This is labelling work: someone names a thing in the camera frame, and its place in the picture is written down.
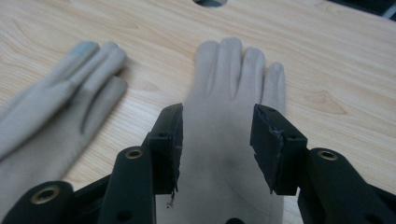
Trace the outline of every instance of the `screw hole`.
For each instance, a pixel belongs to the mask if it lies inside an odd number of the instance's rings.
[[[237,217],[233,217],[228,219],[228,221],[225,224],[245,224],[245,222],[243,222],[241,219]]]
[[[192,1],[201,7],[222,7],[227,3],[227,0],[192,0]]]
[[[31,203],[34,204],[42,204],[51,201],[56,198],[61,190],[58,186],[47,186],[41,190],[39,190],[35,195],[33,195],[31,199]]]
[[[125,153],[125,157],[128,159],[137,159],[143,155],[142,150],[140,149],[132,149]]]
[[[373,215],[373,214],[366,214],[364,216],[364,218],[367,221],[369,221],[370,223],[374,223],[374,224],[383,224],[384,223],[380,217],[377,217],[376,215]]]
[[[117,221],[126,222],[132,219],[132,212],[125,210],[117,214]]]
[[[325,151],[325,150],[321,150],[318,152],[319,156],[325,160],[328,161],[336,161],[338,160],[337,155],[335,155],[334,153],[330,152],[330,151]]]

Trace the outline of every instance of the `white fabric glove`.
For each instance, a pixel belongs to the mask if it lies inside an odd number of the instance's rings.
[[[126,90],[126,54],[112,42],[75,46],[0,113],[0,220],[31,187],[58,180]]]
[[[237,38],[198,48],[184,104],[179,193],[173,206],[169,196],[157,196],[159,224],[282,222],[283,197],[270,194],[249,145],[255,104],[285,112],[283,66],[264,66],[259,49],[247,48],[242,58]]]

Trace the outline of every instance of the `table surface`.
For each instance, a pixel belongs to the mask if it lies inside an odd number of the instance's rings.
[[[184,102],[200,43],[226,36],[286,71],[286,117],[309,147],[342,153],[370,184],[396,194],[396,23],[319,0],[1,1],[0,104],[38,81],[80,40],[115,41],[129,61],[120,104],[64,180],[108,175],[162,108]],[[294,198],[284,223],[301,223]]]

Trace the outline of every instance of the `black plastic part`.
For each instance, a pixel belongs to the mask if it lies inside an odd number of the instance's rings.
[[[375,193],[379,196],[384,204],[392,210],[393,214],[396,214],[396,195],[391,194],[385,190],[379,189],[376,186],[371,186]]]
[[[304,224],[325,223],[326,214],[318,195],[307,196],[301,191],[298,197],[298,207]]]
[[[265,105],[254,106],[250,145],[271,191],[296,194],[306,144],[306,137],[278,111]]]
[[[373,13],[381,16],[390,8],[395,0],[330,0],[331,2],[344,5],[346,7],[353,7],[361,11]]]
[[[148,144],[152,153],[155,194],[177,190],[183,142],[182,111],[182,104],[163,109],[143,144]]]
[[[71,202],[66,223],[94,224],[102,208],[110,175],[107,175],[90,185],[77,190]]]
[[[305,168],[325,211],[324,223],[396,223],[395,215],[341,154],[311,149]],[[309,223],[304,215],[303,221]]]
[[[129,147],[121,151],[107,186],[98,223],[155,223],[152,183],[149,149]]]
[[[45,199],[50,196],[52,199],[45,202]],[[73,188],[69,183],[63,181],[45,182],[28,190],[13,206],[2,223],[60,223],[60,220],[64,220],[64,214],[72,196]]]

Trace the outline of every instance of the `wooden table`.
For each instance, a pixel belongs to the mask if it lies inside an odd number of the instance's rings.
[[[128,91],[64,178],[79,189],[140,145],[163,107],[186,99],[196,48],[226,36],[285,65],[286,116],[309,147],[341,152],[368,183],[396,193],[396,23],[325,1],[1,1],[0,103],[80,40],[127,51]],[[287,199],[284,222],[299,215]]]

